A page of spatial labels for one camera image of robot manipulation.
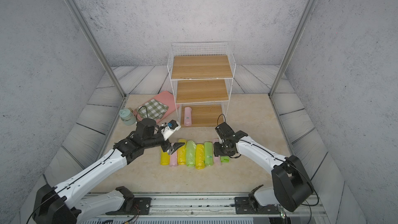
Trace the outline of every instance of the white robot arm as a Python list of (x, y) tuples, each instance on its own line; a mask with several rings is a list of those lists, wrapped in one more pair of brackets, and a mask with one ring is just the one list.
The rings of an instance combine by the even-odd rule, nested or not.
[(175, 152), (184, 143), (171, 145), (168, 138), (180, 128), (180, 123), (174, 120), (161, 126), (149, 118), (137, 122), (136, 130), (98, 161), (54, 187), (48, 184), (41, 187), (36, 193), (31, 217), (37, 224), (76, 224), (105, 212), (131, 207), (134, 195), (125, 187), (88, 200), (82, 200), (82, 197), (113, 172), (141, 156), (147, 148), (161, 146), (164, 152)]
[(216, 127), (220, 142), (214, 144), (215, 156), (247, 156), (272, 176), (273, 187), (257, 187), (249, 194), (251, 208), (259, 210), (280, 204), (293, 212), (313, 192), (314, 187), (300, 159), (279, 155), (255, 142), (245, 132), (234, 132), (226, 122)]
[[(168, 138), (180, 127), (176, 121), (161, 126), (149, 118), (139, 121), (136, 131), (116, 143), (97, 162), (55, 187), (47, 184), (40, 188), (31, 215), (34, 221), (37, 224), (76, 224), (104, 212), (131, 212), (134, 195), (125, 187), (87, 200), (82, 200), (82, 197), (113, 172), (141, 156), (147, 148), (161, 146), (164, 152), (175, 152), (184, 143), (175, 143), (172, 146)], [(216, 132), (220, 142), (214, 144), (215, 156), (232, 157), (240, 153), (272, 175), (273, 187), (257, 187), (249, 194), (252, 208), (281, 204), (288, 211), (294, 211), (312, 194), (311, 180), (297, 157), (279, 155), (258, 144), (246, 133), (235, 133), (226, 122), (218, 125)]]

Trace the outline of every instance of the black cable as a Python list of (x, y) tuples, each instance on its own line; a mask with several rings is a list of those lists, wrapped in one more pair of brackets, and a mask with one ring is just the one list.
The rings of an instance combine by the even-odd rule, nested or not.
[(309, 208), (310, 208), (310, 219), (308, 220), (308, 222), (307, 222), (307, 224), (310, 224), (310, 222), (311, 222), (311, 219), (312, 219), (312, 211), (311, 211), (311, 205), (306, 205), (306, 204), (303, 204), (303, 205), (305, 205), (305, 206), (308, 206)]
[(56, 196), (59, 192), (63, 191), (64, 189), (66, 189), (67, 187), (64, 187), (62, 190), (58, 191), (57, 193), (53, 194), (52, 196), (50, 196), (47, 200), (45, 200), (44, 202), (42, 202), (35, 210), (33, 210), (33, 212), (29, 215), (29, 218), (26, 221), (26, 224), (29, 223), (30, 218), (32, 217), (32, 215), (48, 200), (50, 200), (52, 197)]
[[(113, 150), (113, 152), (111, 153), (111, 155), (109, 155), (109, 157), (107, 157), (107, 158), (104, 160), (104, 162), (105, 162), (106, 160), (108, 160), (108, 158), (110, 158), (114, 152), (115, 152), (115, 150)], [(92, 168), (91, 170), (89, 170), (89, 171), (87, 171), (86, 173), (84, 173), (82, 176), (80, 176), (79, 178), (77, 178), (76, 180), (74, 180), (74, 181), (73, 181), (71, 184), (69, 184), (69, 185), (74, 184), (77, 180), (79, 180), (80, 178), (84, 177), (85, 175), (87, 175), (87, 173), (91, 172), (93, 169), (95, 169), (96, 167), (98, 167), (98, 166), (101, 165), (101, 164), (102, 164), (102, 163), (97, 164), (94, 168)], [(66, 188), (67, 188), (67, 187), (64, 187), (62, 190), (56, 192), (55, 194), (53, 194), (52, 196), (50, 196), (47, 200), (45, 200), (44, 202), (42, 202), (35, 210), (33, 210), (33, 212), (30, 214), (29, 218), (27, 219), (26, 224), (29, 223), (29, 220), (30, 220), (30, 218), (32, 217), (32, 215), (33, 215), (45, 202), (47, 202), (47, 201), (50, 200), (52, 197), (56, 196), (57, 194), (59, 194), (61, 191), (63, 191), (63, 190), (66, 189)]]
[(226, 117), (225, 117), (225, 115), (224, 115), (223, 113), (221, 113), (220, 116), (217, 118), (217, 126), (218, 126), (218, 119), (219, 119), (221, 116), (224, 116), (224, 122), (226, 122)]
[(237, 157), (231, 157), (230, 155), (228, 155), (228, 157), (230, 157), (230, 158), (239, 158), (240, 156), (242, 156), (242, 154), (239, 154), (239, 156), (237, 156)]
[(130, 220), (125, 221), (124, 223), (130, 223), (130, 221), (134, 220), (135, 217), (137, 217), (137, 219), (138, 219), (138, 215), (140, 214), (140, 211), (139, 211), (137, 205), (135, 205), (134, 207), (135, 207), (135, 209), (137, 209), (137, 214), (134, 215)]
[[(279, 161), (281, 161), (281, 162), (285, 162), (285, 161), (280, 160), (279, 158), (275, 157), (274, 155), (272, 155), (271, 152), (267, 151), (266, 149), (263, 149), (262, 147), (257, 146), (256, 144), (252, 144), (252, 143), (250, 143), (250, 142), (247, 142), (247, 141), (241, 140), (241, 139), (240, 139), (239, 141), (243, 141), (243, 142), (246, 142), (246, 143), (248, 143), (248, 144), (250, 144), (250, 145), (253, 145), (253, 146), (255, 146), (255, 147), (258, 147), (258, 148), (262, 149), (263, 151), (267, 152), (269, 155), (271, 155), (271, 156), (272, 156), (273, 158), (275, 158), (276, 160), (279, 160)], [(304, 176), (304, 174), (301, 173), (301, 171), (299, 171), (296, 167), (294, 167), (294, 166), (291, 165), (291, 164), (288, 164), (288, 165), (291, 166), (291, 167), (293, 167), (297, 172), (299, 172), (299, 173), (306, 179), (306, 177)], [(316, 204), (314, 204), (314, 205), (307, 205), (307, 204), (303, 204), (303, 203), (302, 203), (301, 205), (313, 207), (313, 206), (318, 205), (318, 203), (319, 203), (319, 196), (318, 196), (318, 193), (316, 192), (316, 190), (314, 189), (314, 187), (312, 187), (312, 186), (310, 185), (310, 182), (309, 182), (307, 179), (306, 179), (306, 181), (307, 181), (308, 185), (310, 186), (310, 188), (315, 192), (317, 201), (316, 201)]]
[(142, 107), (145, 107), (145, 108), (147, 109), (147, 118), (149, 118), (149, 117), (148, 117), (148, 108), (147, 108), (146, 106), (141, 106), (140, 108), (138, 108), (137, 115), (138, 115), (138, 113), (140, 112), (140, 110), (141, 110)]

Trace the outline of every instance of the yellow rolled towel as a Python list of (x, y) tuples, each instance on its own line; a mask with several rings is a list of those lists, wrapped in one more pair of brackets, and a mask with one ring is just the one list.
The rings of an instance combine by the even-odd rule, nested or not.
[(160, 148), (160, 164), (161, 165), (169, 165), (170, 163), (170, 155), (167, 152), (163, 152), (162, 148)]
[(180, 147), (177, 150), (177, 163), (179, 165), (186, 164), (186, 155), (187, 155), (187, 141), (185, 139), (178, 140), (179, 143), (185, 143), (183, 147)]
[(205, 146), (203, 144), (196, 145), (195, 167), (196, 169), (205, 167)]

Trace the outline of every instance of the white metal frame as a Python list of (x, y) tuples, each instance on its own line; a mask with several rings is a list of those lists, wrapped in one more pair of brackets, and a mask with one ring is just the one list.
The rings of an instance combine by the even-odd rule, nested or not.
[[(119, 84), (119, 81), (117, 80), (117, 78), (114, 75), (111, 67), (109, 66), (108, 62), (106, 61), (105, 55), (103, 54), (101, 48), (99, 47), (97, 41), (95, 40), (95, 37), (93, 36), (91, 30), (89, 29), (89, 27), (87, 25), (87, 22), (84, 20), (84, 17), (82, 16), (82, 13), (80, 12), (79, 8), (76, 5), (76, 2), (74, 0), (65, 0), (65, 2), (68, 5), (69, 9), (71, 10), (73, 16), (76, 18), (76, 20), (77, 20), (79, 26), (81, 27), (84, 35), (86, 36), (87, 40), (90, 42), (90, 45), (92, 46), (94, 52), (96, 53), (96, 55), (99, 58), (99, 60), (102, 63), (102, 65), (104, 66), (105, 70), (107, 71), (107, 73), (108, 73), (109, 77), (111, 78), (112, 82), (115, 84), (115, 86), (116, 86), (117, 90), (119, 91), (120, 95), (125, 99), (125, 97), (126, 97), (125, 92), (123, 91), (121, 85)], [(308, 2), (306, 4), (306, 7), (305, 7), (305, 9), (304, 9), (304, 11), (302, 13), (300, 22), (299, 22), (299, 24), (298, 24), (298, 26), (296, 28), (296, 32), (294, 33), (294, 36), (293, 36), (292, 41), (291, 41), (291, 43), (290, 43), (290, 45), (288, 47), (286, 55), (285, 55), (285, 57), (284, 57), (284, 59), (283, 59), (283, 61), (281, 63), (281, 66), (280, 66), (280, 69), (279, 69), (278, 74), (276, 76), (276, 79), (275, 79), (275, 81), (273, 83), (273, 86), (271, 87), (271, 92), (269, 94), (271, 100), (272, 100), (272, 96), (275, 93), (276, 88), (277, 88), (277, 86), (278, 86), (278, 84), (279, 84), (279, 82), (280, 82), (280, 80), (282, 78), (282, 75), (284, 74), (284, 72), (286, 70), (286, 67), (289, 64), (289, 61), (290, 61), (291, 56), (292, 56), (292, 53), (293, 53), (293, 51), (294, 51), (294, 49), (295, 49), (295, 47), (296, 47), (296, 45), (297, 45), (297, 43), (299, 41), (299, 38), (300, 38), (300, 36), (301, 36), (301, 34), (302, 34), (303, 30), (304, 30), (305, 24), (306, 24), (306, 22), (307, 22), (307, 20), (308, 20), (308, 18), (310, 16), (312, 10), (313, 10), (313, 7), (314, 7), (315, 3), (316, 3), (316, 0), (308, 0)], [(229, 49), (227, 43), (219, 43), (221, 45), (219, 47), (216, 46), (216, 43), (191, 43), (191, 44), (186, 43), (186, 44), (180, 44), (180, 45), (184, 45), (185, 48), (188, 48), (189, 45), (193, 46), (193, 45), (204, 45), (204, 44), (207, 44), (207, 47), (211, 47), (212, 45), (215, 45), (213, 47), (215, 47), (216, 49), (220, 48), (222, 45), (225, 44), (226, 55), (228, 56), (228, 59), (229, 59), (229, 62), (230, 62), (231, 71), (232, 71), (232, 77), (234, 77), (235, 68), (236, 68), (236, 62), (235, 62), (233, 54), (232, 54), (231, 50)], [(222, 50), (222, 54), (224, 54), (224, 46), (222, 46), (222, 47), (223, 48), (219, 49), (219, 52), (221, 52), (221, 50)], [(190, 51), (189, 49), (184, 50), (185, 54), (182, 54), (182, 50), (179, 50), (179, 52), (180, 53), (178, 53), (178, 54), (185, 55), (185, 56), (195, 56), (195, 55), (196, 56), (197, 55), (205, 56), (205, 55), (215, 55), (215, 54), (217, 54), (216, 52), (214, 52), (212, 54), (210, 54), (210, 53), (206, 54), (205, 50), (198, 50), (197, 53), (195, 53), (193, 51)], [(170, 51), (170, 54), (169, 54), (168, 64), (167, 64), (167, 68), (169, 70), (169, 78), (170, 78), (170, 80), (171, 80), (171, 74), (172, 74), (173, 62), (174, 62), (174, 56), (175, 55), (176, 54), (173, 51), (173, 45), (172, 45), (171, 51)], [(171, 81), (172, 81), (172, 88), (173, 88), (173, 92), (174, 92), (174, 89), (175, 90), (177, 89), (177, 82), (175, 82), (175, 84), (173, 84), (173, 80), (171, 80)], [(225, 102), (221, 102), (221, 104), (223, 105), (223, 112), (224, 112), (224, 109), (225, 109), (224, 104), (225, 104)], [(113, 125), (115, 125), (116, 122), (117, 122), (117, 118), (115, 118), (115, 120), (113, 121)], [(109, 130), (109, 136), (112, 133), (113, 133), (113, 130), (112, 129)], [(96, 194), (89, 194), (89, 197), (93, 197), (93, 196), (96, 196)], [(197, 213), (196, 208), (192, 208), (190, 206), (185, 206), (184, 205), (184, 203), (188, 203), (186, 201), (189, 201), (189, 198), (195, 198), (195, 199), (198, 199), (198, 200), (202, 200), (204, 198), (212, 198), (212, 197), (214, 197), (214, 198), (218, 198), (217, 200), (221, 200), (222, 201), (222, 198), (226, 197), (226, 198), (229, 198), (229, 201), (232, 204), (233, 203), (233, 197), (235, 197), (235, 196), (247, 196), (247, 193), (235, 194), (235, 195), (234, 194), (210, 194), (209, 195), (209, 194), (201, 194), (201, 193), (194, 193), (194, 194), (165, 194), (165, 193), (162, 193), (162, 194), (136, 194), (136, 196), (137, 197), (140, 197), (140, 196), (141, 197), (151, 197), (153, 199), (152, 200), (152, 204), (151, 204), (151, 205), (154, 205), (154, 206), (151, 206), (151, 215), (152, 215), (152, 217), (153, 216), (157, 216), (157, 217), (167, 217), (167, 216), (176, 217), (178, 215), (183, 217), (183, 216), (186, 216), (182, 212), (184, 209), (186, 209), (187, 211), (188, 210), (191, 211), (191, 210), (195, 209), (195, 213)], [(169, 200), (170, 203), (173, 200), (177, 200), (178, 204), (177, 204), (177, 202), (176, 202), (176, 204), (166, 204), (166, 202), (159, 201), (159, 200), (161, 200), (161, 198), (163, 198), (164, 200)], [(310, 204), (312, 204), (312, 201), (316, 201), (316, 196), (311, 196), (308, 199), (308, 201), (310, 202)], [(165, 209), (163, 209), (161, 207), (163, 204), (164, 204), (164, 206), (166, 206), (166, 211), (165, 211)], [(223, 207), (220, 206), (219, 207), (220, 212), (218, 212), (218, 210), (215, 212), (214, 209), (209, 209), (207, 212), (204, 211), (199, 216), (209, 216), (209, 217), (211, 217), (211, 216), (217, 216), (217, 217), (219, 217), (219, 216), (227, 216), (227, 217), (230, 217), (231, 215), (235, 215), (236, 216), (233, 207), (225, 207), (225, 208), (227, 208), (227, 209), (223, 209)], [(293, 212), (291, 214), (288, 214), (288, 216), (295, 216), (297, 212), (299, 212), (299, 216), (308, 216), (307, 208), (306, 209), (304, 209), (304, 208), (306, 208), (306, 207), (300, 206), (299, 208), (297, 208), (297, 210), (295, 212)], [(320, 216), (322, 216), (322, 217), (326, 216), (326, 213), (325, 213), (322, 205), (317, 205), (316, 207), (312, 208), (312, 212), (313, 212), (312, 215), (313, 216), (314, 216), (314, 212), (317, 211), (316, 208), (319, 208), (318, 212), (321, 214)]]
[[(175, 56), (227, 56), (231, 67), (232, 77), (222, 78), (206, 78), (206, 79), (172, 79), (173, 64)], [(232, 83), (234, 81), (236, 62), (231, 49), (227, 42), (203, 42), (203, 43), (174, 43), (171, 45), (169, 52), (169, 59), (167, 61), (167, 69), (169, 71), (169, 79), (171, 81), (174, 102), (176, 104), (176, 111), (178, 121), (181, 122), (181, 111), (183, 105), (221, 105), (222, 113), (226, 116), (231, 99)], [(189, 102), (177, 104), (177, 87), (178, 81), (183, 80), (210, 80), (210, 79), (224, 79), (228, 94), (226, 101), (207, 101), (207, 102)]]

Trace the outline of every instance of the folded napkin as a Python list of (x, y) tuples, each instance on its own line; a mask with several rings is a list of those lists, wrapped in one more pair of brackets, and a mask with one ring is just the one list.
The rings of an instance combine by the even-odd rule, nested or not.
[[(147, 109), (148, 109), (148, 118), (151, 118), (151, 119), (154, 119), (154, 120), (161, 119), (163, 117), (163, 115), (167, 112), (167, 109), (169, 108), (165, 104), (158, 102), (156, 99), (151, 99), (150, 101), (148, 101), (147, 103), (143, 104), (142, 106), (146, 106), (147, 107)], [(145, 107), (142, 107), (142, 106), (137, 107), (137, 109), (135, 109), (135, 110), (138, 112), (138, 114), (142, 118), (146, 118), (147, 117), (147, 109)]]

